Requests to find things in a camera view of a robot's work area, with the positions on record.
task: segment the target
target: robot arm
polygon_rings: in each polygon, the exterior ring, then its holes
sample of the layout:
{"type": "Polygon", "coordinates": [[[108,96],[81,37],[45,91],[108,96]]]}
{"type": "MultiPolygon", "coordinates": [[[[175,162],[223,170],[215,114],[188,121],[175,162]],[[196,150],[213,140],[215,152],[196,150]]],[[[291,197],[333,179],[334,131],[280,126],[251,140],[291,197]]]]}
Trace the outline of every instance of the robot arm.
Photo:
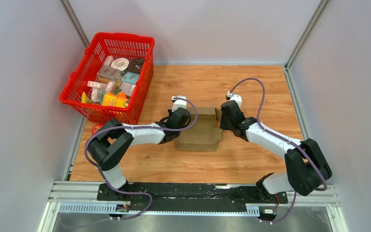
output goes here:
{"type": "Polygon", "coordinates": [[[285,160],[286,172],[268,174],[257,182],[260,191],[258,195],[261,199],[266,200],[283,191],[296,191],[303,196],[307,196],[322,184],[316,171],[309,163],[304,162],[304,157],[300,151],[290,142],[305,150],[325,180],[332,176],[330,167],[315,140],[301,141],[274,131],[263,123],[260,125],[256,118],[246,118],[244,116],[244,113],[240,110],[242,99],[239,95],[228,93],[227,99],[229,101],[221,105],[220,127],[232,131],[235,136],[241,137],[247,142],[265,147],[285,160]]]}
{"type": "Polygon", "coordinates": [[[179,131],[158,130],[159,128],[180,129],[186,127],[191,120],[186,110],[186,102],[174,101],[169,116],[149,125],[129,125],[117,119],[109,120],[99,131],[122,126],[125,128],[100,133],[89,144],[87,150],[102,170],[105,178],[116,189],[126,184],[119,162],[130,146],[139,144],[164,144],[180,135],[179,131]]]}

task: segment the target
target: wooden floor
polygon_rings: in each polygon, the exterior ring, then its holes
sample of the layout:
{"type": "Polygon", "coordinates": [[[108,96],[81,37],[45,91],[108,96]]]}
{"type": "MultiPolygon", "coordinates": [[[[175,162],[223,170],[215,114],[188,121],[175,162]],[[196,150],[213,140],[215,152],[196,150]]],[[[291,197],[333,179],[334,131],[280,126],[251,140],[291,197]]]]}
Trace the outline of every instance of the wooden floor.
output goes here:
{"type": "MultiPolygon", "coordinates": [[[[246,77],[261,79],[266,88],[261,121],[272,129],[302,138],[284,73],[279,66],[155,66],[139,124],[167,116],[171,96],[184,95],[197,107],[219,107],[225,94],[246,77]]],[[[261,86],[255,81],[241,84],[234,93],[243,98],[245,116],[256,117],[261,86]]],[[[101,181],[98,171],[84,155],[85,142],[95,123],[83,133],[71,180],[101,181]]],[[[281,172],[281,158],[259,145],[223,131],[223,141],[214,152],[177,151],[174,143],[131,147],[120,162],[130,182],[255,183],[271,172],[281,172]]]]}

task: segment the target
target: red object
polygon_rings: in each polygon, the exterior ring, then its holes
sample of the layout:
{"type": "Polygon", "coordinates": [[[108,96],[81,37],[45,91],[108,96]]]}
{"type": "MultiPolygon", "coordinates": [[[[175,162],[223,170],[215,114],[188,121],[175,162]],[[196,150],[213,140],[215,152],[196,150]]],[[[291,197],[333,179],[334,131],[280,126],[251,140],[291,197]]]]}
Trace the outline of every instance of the red object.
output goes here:
{"type": "Polygon", "coordinates": [[[96,134],[100,128],[103,127],[103,124],[96,124],[93,128],[92,128],[92,135],[96,134]]]}
{"type": "Polygon", "coordinates": [[[85,56],[79,67],[70,75],[69,81],[60,95],[60,101],[70,105],[92,122],[105,123],[112,118],[117,118],[121,123],[137,124],[154,73],[154,43],[154,39],[151,37],[124,33],[97,33],[85,50],[85,56]],[[125,57],[128,60],[137,57],[145,58],[128,107],[119,108],[81,103],[83,92],[88,96],[91,94],[91,88],[87,87],[87,81],[98,82],[97,72],[106,57],[110,55],[113,55],[114,58],[125,57]]]}

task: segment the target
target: metal floor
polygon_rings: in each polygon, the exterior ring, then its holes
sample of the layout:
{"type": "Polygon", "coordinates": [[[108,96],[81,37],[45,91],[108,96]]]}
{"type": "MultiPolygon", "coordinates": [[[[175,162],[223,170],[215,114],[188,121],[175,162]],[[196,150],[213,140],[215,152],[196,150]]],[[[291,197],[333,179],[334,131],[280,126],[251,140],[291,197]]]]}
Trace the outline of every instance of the metal floor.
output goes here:
{"type": "MultiPolygon", "coordinates": [[[[278,218],[287,207],[280,207],[278,218]]],[[[157,216],[141,215],[127,221],[106,221],[82,229],[67,229],[58,224],[59,218],[68,226],[82,226],[107,218],[105,214],[69,213],[57,215],[54,232],[332,232],[325,207],[295,207],[282,223],[266,225],[252,217],[217,216],[157,216]]]]}

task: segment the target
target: teal box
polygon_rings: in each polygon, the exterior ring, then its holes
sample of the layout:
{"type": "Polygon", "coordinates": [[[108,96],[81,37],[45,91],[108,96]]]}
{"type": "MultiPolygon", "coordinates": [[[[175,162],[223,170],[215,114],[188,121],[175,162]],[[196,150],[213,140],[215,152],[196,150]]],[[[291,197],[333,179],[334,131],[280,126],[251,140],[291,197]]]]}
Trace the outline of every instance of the teal box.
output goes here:
{"type": "Polygon", "coordinates": [[[123,81],[135,85],[139,80],[139,76],[140,76],[139,74],[127,72],[126,74],[124,74],[123,81]]]}

